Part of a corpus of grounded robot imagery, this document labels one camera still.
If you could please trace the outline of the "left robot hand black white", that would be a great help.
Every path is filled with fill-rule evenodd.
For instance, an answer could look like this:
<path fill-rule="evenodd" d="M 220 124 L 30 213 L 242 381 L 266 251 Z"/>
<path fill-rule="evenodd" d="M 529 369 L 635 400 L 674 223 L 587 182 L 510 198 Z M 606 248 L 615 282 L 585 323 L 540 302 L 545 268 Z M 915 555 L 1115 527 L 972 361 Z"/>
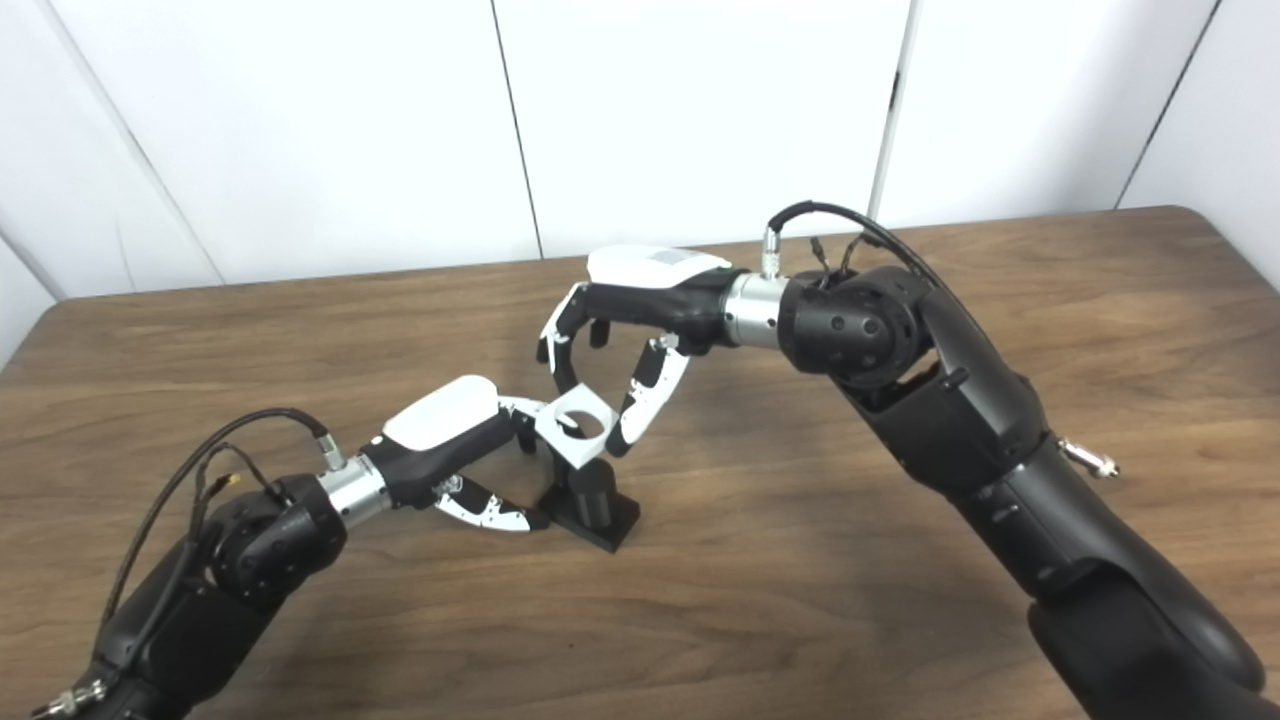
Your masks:
<path fill-rule="evenodd" d="M 436 509 L 472 527 L 534 533 L 550 516 L 500 497 L 463 469 L 511 441 L 535 454 L 534 418 L 545 402 L 503 396 L 483 375 L 462 375 L 388 419 L 360 457 L 381 478 L 392 509 Z"/>

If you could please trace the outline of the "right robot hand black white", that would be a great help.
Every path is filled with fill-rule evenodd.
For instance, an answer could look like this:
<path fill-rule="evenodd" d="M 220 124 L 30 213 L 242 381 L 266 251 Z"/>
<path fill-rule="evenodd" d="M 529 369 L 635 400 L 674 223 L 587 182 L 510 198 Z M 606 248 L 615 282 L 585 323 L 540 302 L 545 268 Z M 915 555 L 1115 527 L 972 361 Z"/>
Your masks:
<path fill-rule="evenodd" d="M 543 327 L 536 360 L 564 393 L 579 384 L 573 342 L 588 331 L 604 347 L 614 324 L 658 329 L 643 347 L 605 451 L 623 457 L 669 402 L 691 357 L 728 347 L 726 297 L 745 269 L 703 251 L 641 245 L 598 249 L 588 279 L 575 283 Z"/>

